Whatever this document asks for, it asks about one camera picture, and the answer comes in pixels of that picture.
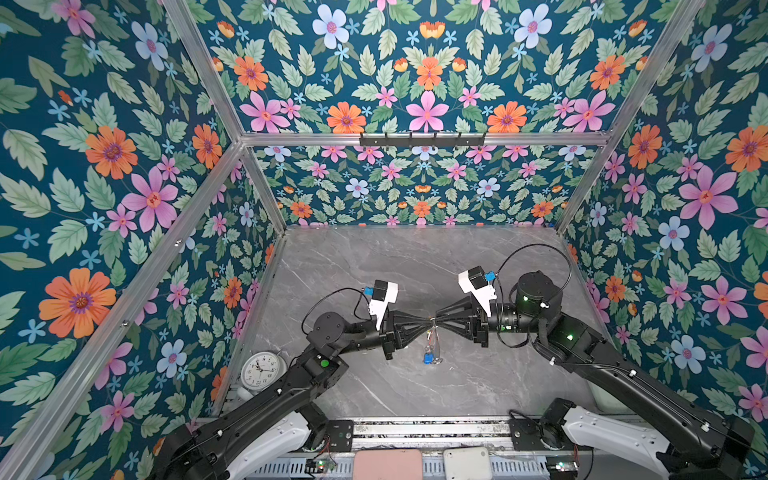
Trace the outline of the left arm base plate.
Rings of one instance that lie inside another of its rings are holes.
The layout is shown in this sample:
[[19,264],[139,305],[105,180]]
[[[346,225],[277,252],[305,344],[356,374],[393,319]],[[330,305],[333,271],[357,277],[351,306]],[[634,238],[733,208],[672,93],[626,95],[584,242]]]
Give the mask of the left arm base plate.
[[348,419],[330,420],[315,432],[310,447],[311,452],[347,453],[352,451],[355,422]]

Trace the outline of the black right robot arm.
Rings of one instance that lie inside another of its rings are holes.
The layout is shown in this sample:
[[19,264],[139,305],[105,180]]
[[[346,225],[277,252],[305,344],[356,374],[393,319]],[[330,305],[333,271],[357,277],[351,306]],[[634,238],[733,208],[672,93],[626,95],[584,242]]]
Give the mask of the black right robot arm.
[[546,445],[568,440],[640,465],[664,479],[742,479],[753,427],[682,397],[627,360],[601,333],[561,309],[562,288],[541,271],[522,275],[505,302],[481,268],[463,272],[465,298],[437,311],[435,322],[486,346],[491,333],[524,334],[550,365],[606,391],[644,426],[597,415],[564,399],[539,420]]

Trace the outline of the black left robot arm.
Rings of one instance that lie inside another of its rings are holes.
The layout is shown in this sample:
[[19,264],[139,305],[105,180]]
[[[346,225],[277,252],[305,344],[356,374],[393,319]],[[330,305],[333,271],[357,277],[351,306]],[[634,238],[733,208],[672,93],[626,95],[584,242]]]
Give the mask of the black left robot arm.
[[314,401],[348,370],[343,354],[379,348],[390,359],[432,325],[398,312],[382,323],[321,314],[307,347],[270,386],[197,429],[182,425],[167,435],[150,478],[244,479],[286,453],[317,447],[328,419]]

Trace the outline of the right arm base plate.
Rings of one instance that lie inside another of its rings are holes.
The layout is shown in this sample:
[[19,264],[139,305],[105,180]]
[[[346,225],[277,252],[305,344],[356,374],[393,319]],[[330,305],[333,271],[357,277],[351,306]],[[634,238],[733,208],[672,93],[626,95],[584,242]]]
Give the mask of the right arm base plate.
[[510,439],[517,451],[589,452],[591,447],[574,444],[564,433],[542,428],[537,419],[514,417],[508,420]]

